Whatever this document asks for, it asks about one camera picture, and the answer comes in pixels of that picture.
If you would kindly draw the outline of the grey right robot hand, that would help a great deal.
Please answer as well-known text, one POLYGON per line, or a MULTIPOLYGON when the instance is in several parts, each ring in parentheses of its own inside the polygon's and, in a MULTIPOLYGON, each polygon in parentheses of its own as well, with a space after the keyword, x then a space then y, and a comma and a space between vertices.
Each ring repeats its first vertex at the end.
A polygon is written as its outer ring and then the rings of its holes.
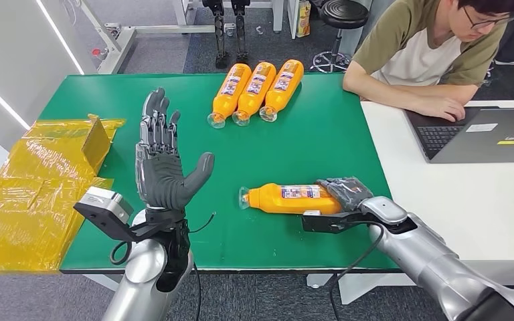
POLYGON ((356 177, 318 179, 316 183, 338 201, 344 212, 356 211, 362 201, 373 197, 373 193, 356 177))

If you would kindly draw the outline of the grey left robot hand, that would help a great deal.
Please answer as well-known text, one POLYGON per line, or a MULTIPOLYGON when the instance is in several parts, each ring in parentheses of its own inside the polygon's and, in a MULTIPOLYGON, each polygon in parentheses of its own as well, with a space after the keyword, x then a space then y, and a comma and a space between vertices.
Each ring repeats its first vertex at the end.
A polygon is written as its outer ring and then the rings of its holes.
POLYGON ((136 183, 147 208, 182 211, 210 178, 215 156, 201 154, 196 168, 188 175, 183 173, 178 149, 181 113, 168 114, 168 107, 169 99, 161 87, 145 99, 135 145, 136 183))

